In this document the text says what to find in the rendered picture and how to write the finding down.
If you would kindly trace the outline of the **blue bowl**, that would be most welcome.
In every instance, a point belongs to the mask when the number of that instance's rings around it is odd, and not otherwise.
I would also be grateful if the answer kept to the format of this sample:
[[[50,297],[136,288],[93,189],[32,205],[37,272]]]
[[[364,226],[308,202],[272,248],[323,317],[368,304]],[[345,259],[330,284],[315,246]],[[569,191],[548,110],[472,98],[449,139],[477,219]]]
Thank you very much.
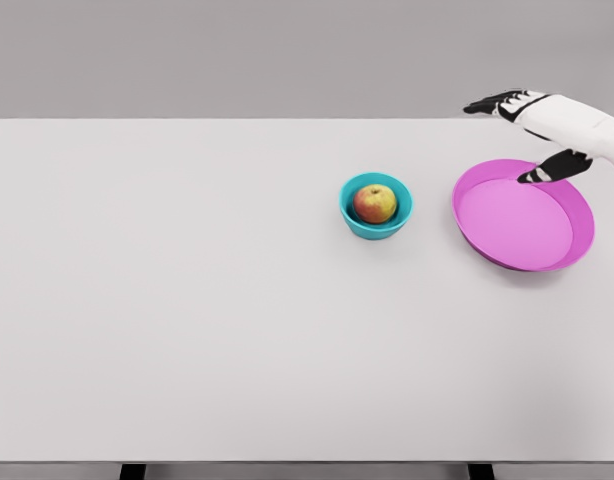
[[[394,214],[381,224],[364,222],[353,207],[355,194],[372,184],[389,187],[396,197]],[[349,178],[339,191],[338,204],[349,229],[366,240],[383,240],[396,234],[409,221],[414,209],[414,199],[409,188],[399,179],[381,172],[364,172]]]

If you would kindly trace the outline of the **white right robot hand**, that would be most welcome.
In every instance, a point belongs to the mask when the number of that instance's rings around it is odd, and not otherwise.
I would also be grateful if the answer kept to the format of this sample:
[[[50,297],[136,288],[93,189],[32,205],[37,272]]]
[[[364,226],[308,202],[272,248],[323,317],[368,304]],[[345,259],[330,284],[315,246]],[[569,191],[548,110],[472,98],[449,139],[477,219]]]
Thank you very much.
[[[473,101],[463,112],[498,117],[562,148],[519,175],[520,184],[566,180],[589,170],[597,159],[608,161],[604,134],[607,121],[614,116],[565,95],[509,90]]]

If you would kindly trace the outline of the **pink plate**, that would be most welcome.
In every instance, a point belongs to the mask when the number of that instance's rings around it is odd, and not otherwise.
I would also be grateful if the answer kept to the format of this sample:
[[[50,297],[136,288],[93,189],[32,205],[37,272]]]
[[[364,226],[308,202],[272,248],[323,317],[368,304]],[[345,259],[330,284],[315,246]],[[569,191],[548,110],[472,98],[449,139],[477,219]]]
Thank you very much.
[[[596,233],[592,209],[569,181],[521,184],[530,164],[496,159],[466,170],[451,206],[465,240],[504,268],[550,272],[582,259]]]

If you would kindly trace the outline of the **red yellow apple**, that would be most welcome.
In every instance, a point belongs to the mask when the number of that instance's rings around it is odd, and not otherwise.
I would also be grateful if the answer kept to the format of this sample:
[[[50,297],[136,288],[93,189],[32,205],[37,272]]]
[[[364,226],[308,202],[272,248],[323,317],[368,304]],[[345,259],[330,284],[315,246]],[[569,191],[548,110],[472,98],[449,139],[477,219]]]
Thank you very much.
[[[383,184],[370,184],[359,189],[352,199],[356,215],[369,224],[382,224],[396,212],[398,202],[391,188]]]

